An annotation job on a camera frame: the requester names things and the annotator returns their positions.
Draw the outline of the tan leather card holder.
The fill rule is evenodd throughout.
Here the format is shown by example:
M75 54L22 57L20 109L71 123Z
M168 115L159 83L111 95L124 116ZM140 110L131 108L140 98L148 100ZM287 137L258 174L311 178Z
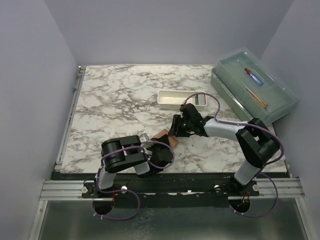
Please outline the tan leather card holder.
M154 139L160 139L161 137L163 137L164 135L168 135L169 130L167 128L163 129L162 131L160 131L159 133L155 134L153 136ZM178 144L178 140L174 137L174 136L168 136L168 145L173 149L174 147L177 146Z

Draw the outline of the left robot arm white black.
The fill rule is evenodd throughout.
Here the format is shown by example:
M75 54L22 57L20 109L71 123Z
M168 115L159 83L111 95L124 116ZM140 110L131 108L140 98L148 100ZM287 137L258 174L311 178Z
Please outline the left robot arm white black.
M146 135L112 138L101 144L101 163L93 191L101 198L110 194L117 173L134 168L139 177L149 177L170 167L178 141L166 130L148 139Z

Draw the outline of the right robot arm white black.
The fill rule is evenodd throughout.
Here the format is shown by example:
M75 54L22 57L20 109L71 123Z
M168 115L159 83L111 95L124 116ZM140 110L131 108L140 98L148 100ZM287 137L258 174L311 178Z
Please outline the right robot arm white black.
M182 105L179 110L181 114L173 116L168 132L170 136L220 137L237 141L240 145L245 161L235 172L234 180L230 183L230 191L236 196L247 192L248 183L281 148L280 141L258 118L232 122L218 120L214 116L202 117L191 103Z

